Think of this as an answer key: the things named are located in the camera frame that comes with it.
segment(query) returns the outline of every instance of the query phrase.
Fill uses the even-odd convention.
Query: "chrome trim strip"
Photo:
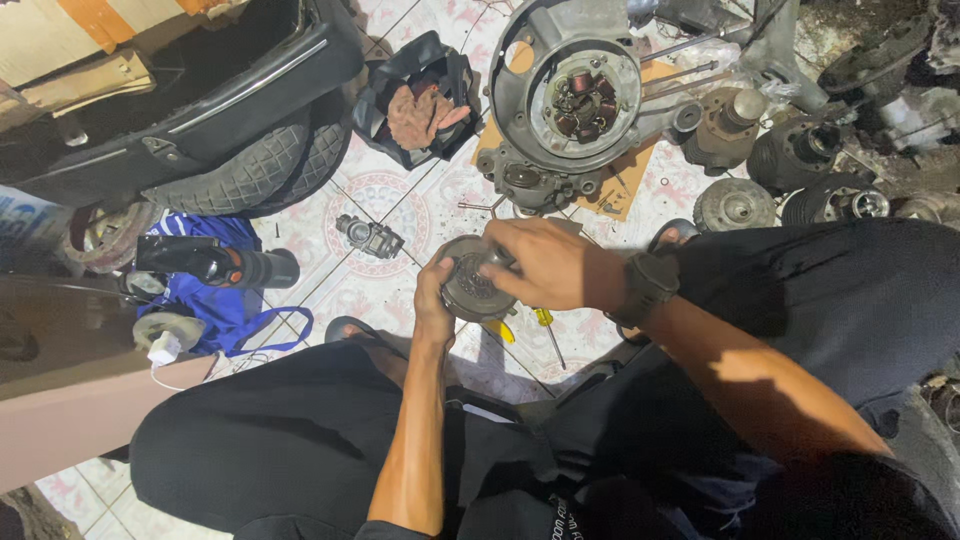
[[[200,116],[197,116],[196,118],[194,118],[194,119],[192,119],[192,120],[190,120],[190,121],[188,121],[188,122],[185,122],[185,123],[183,123],[183,124],[180,124],[179,126],[177,126],[176,128],[170,130],[170,131],[167,132],[167,133],[169,133],[169,134],[171,134],[171,135],[176,135],[176,134],[178,134],[178,133],[180,133],[180,132],[183,132],[183,131],[187,130],[188,128],[192,128],[193,126],[196,126],[197,124],[200,124],[201,122],[204,122],[205,120],[209,119],[209,118],[210,118],[211,116],[213,116],[214,114],[219,114],[220,112],[223,112],[226,108],[232,107],[232,106],[236,105],[238,102],[240,102],[240,101],[242,101],[242,100],[250,97],[251,94],[253,94],[253,93],[256,92],[257,90],[259,90],[259,89],[262,88],[263,86],[266,86],[266,85],[268,85],[269,83],[275,81],[277,78],[279,78],[281,75],[283,75],[283,74],[286,73],[287,71],[290,71],[291,69],[297,67],[297,66],[300,65],[303,61],[305,61],[306,59],[308,59],[310,56],[316,54],[318,51],[320,51],[320,50],[323,49],[324,47],[326,47],[326,39],[324,39],[324,40],[321,41],[320,43],[317,43],[316,45],[310,47],[309,50],[304,51],[303,54],[301,54],[300,56],[294,58],[294,59],[291,60],[291,61],[288,61],[288,62],[285,63],[283,66],[281,66],[280,69],[278,69],[277,71],[274,71],[273,73],[271,73],[271,74],[268,75],[267,77],[264,77],[263,79],[260,79],[260,80],[257,81],[256,83],[253,83],[253,84],[250,85],[247,89],[245,89],[244,91],[240,92],[239,94],[231,97],[230,99],[226,100],[224,103],[218,105],[217,107],[214,107],[214,108],[211,109],[211,110],[208,110],[207,112],[201,114]]]
[[[117,151],[115,151],[115,152],[110,152],[109,154],[104,154],[104,155],[100,156],[99,158],[94,158],[94,159],[92,159],[92,160],[84,161],[83,163],[77,163],[76,165],[70,165],[69,167],[63,167],[62,169],[57,169],[57,170],[54,170],[54,171],[50,171],[50,172],[47,172],[47,173],[43,173],[43,174],[41,174],[40,176],[34,176],[34,177],[31,178],[30,180],[39,180],[39,179],[41,179],[41,178],[47,178],[48,176],[58,175],[58,174],[60,174],[60,173],[65,173],[65,172],[67,172],[67,171],[72,171],[72,170],[74,170],[74,169],[79,169],[79,168],[81,168],[81,167],[86,167],[87,165],[92,165],[93,163],[99,163],[100,161],[106,161],[106,160],[109,160],[110,158],[116,158],[117,156],[119,156],[119,155],[121,155],[121,154],[126,154],[126,153],[127,153],[127,149],[126,149],[126,148],[121,148],[120,150],[117,150]]]

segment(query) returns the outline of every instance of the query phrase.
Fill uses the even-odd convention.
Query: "rag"
[[[413,90],[403,85],[390,100],[387,125],[400,148],[410,151],[430,146],[437,130],[446,129],[469,114],[469,106],[453,107],[434,87],[415,97]]]

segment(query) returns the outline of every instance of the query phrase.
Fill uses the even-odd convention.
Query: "left hand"
[[[414,341],[424,344],[440,345],[447,351],[453,347],[454,316],[446,310],[440,298],[440,286],[446,282],[453,271],[453,259],[437,260],[441,247],[430,262],[417,274],[417,292],[414,294],[414,312],[417,322],[414,325]]]

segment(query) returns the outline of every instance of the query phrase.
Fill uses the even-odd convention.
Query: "copper coil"
[[[577,121],[574,118],[557,113],[557,115],[554,116],[554,120],[557,123],[557,129],[560,130],[560,133],[566,136],[573,136],[574,130],[577,129]]]
[[[569,81],[570,91],[575,96],[586,94],[593,89],[593,76],[590,75],[589,69],[571,73]]]
[[[597,118],[603,118],[603,128],[608,129],[616,120],[616,103],[614,101],[604,101],[600,103],[597,109]]]
[[[587,124],[577,132],[577,142],[587,144],[600,138],[600,126],[596,122]]]
[[[602,95],[604,99],[613,99],[616,97],[616,90],[602,73],[593,80],[593,86],[600,92],[600,95]]]

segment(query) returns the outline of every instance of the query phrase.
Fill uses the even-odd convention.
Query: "white cable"
[[[157,379],[156,379],[156,364],[150,364],[150,378],[153,379],[154,382],[156,382],[156,383],[159,384],[160,386],[163,386],[164,388],[169,388],[169,389],[174,390],[174,391],[176,391],[176,392],[182,392],[183,390],[186,390],[186,388],[176,388],[176,387],[174,387],[174,386],[170,386],[169,384],[164,384],[164,383],[160,382],[159,380],[157,380]]]

